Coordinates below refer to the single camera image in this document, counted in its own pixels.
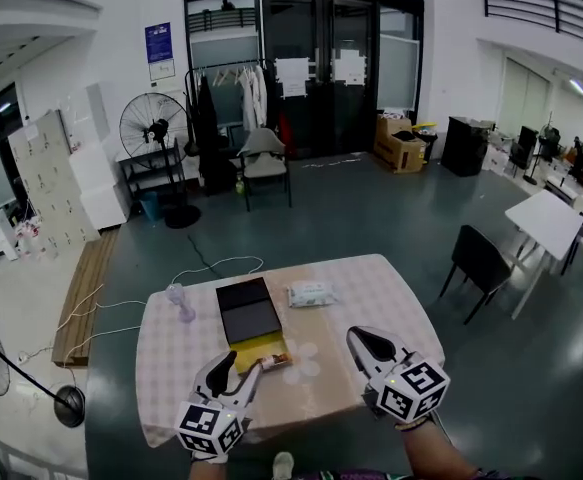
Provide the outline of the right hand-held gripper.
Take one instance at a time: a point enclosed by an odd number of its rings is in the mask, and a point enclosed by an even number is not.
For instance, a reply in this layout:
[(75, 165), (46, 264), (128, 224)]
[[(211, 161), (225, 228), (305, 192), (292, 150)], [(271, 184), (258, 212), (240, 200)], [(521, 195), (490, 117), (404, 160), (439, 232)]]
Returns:
[(437, 363), (396, 364), (380, 373), (380, 363), (400, 363), (411, 354), (397, 334), (353, 326), (347, 331), (346, 343), (358, 370), (370, 379), (363, 400), (377, 414), (388, 414), (398, 422), (416, 422), (441, 404), (450, 378)]

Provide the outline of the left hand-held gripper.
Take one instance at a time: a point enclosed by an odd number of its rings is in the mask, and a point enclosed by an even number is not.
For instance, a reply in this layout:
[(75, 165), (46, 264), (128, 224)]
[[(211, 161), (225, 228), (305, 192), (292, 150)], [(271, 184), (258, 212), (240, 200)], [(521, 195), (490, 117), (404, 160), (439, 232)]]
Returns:
[(194, 391), (180, 404), (175, 430), (182, 446), (198, 458), (220, 458), (243, 438), (248, 428), (247, 408), (262, 375), (255, 362), (233, 393), (227, 391), (237, 353), (216, 356), (195, 376)]

